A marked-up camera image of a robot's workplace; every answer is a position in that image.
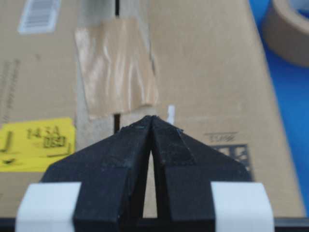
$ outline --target white tape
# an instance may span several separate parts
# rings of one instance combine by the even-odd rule
[[[171,125],[174,125],[174,120],[175,120],[175,106],[169,105],[167,122]]]
[[[29,185],[19,206],[16,232],[74,232],[80,182]]]
[[[216,232],[274,232],[274,218],[261,183],[212,182]]]

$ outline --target packing tape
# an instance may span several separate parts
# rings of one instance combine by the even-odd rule
[[[308,0],[270,0],[262,24],[266,44],[288,62],[309,67]]]

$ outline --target yellow sticker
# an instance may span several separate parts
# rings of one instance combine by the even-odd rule
[[[44,172],[74,148],[75,128],[70,118],[4,124],[0,172]]]

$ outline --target barcode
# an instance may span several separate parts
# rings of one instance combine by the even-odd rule
[[[21,34],[55,30],[60,0],[27,0],[18,31]]]

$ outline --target blue surface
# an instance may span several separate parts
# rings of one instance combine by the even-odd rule
[[[268,2],[269,0],[250,0],[260,35],[260,25]],[[263,46],[308,215],[309,68],[292,65],[271,52],[265,43]]]

